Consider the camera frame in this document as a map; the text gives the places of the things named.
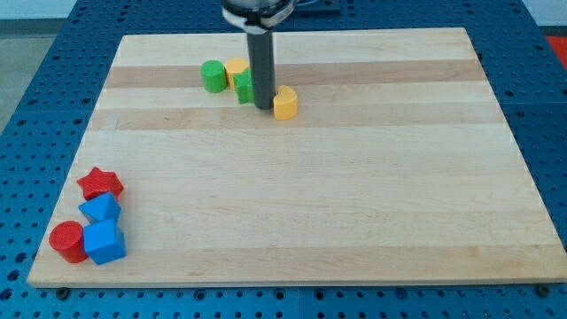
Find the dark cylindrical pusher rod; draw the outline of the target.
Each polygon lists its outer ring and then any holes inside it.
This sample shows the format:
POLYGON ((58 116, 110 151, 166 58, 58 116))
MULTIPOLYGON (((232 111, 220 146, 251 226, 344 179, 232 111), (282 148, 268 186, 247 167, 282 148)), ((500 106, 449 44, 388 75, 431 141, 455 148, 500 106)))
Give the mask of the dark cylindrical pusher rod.
POLYGON ((261 110, 273 108, 276 94, 273 32, 247 35, 254 103, 261 110))

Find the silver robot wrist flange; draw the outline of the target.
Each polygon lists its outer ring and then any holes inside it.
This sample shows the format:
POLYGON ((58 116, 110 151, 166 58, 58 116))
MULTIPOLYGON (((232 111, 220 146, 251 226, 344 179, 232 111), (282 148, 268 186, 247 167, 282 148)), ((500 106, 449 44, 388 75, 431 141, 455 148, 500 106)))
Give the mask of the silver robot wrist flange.
POLYGON ((294 0, 221 0, 223 18, 247 34, 264 34, 287 19, 294 0))

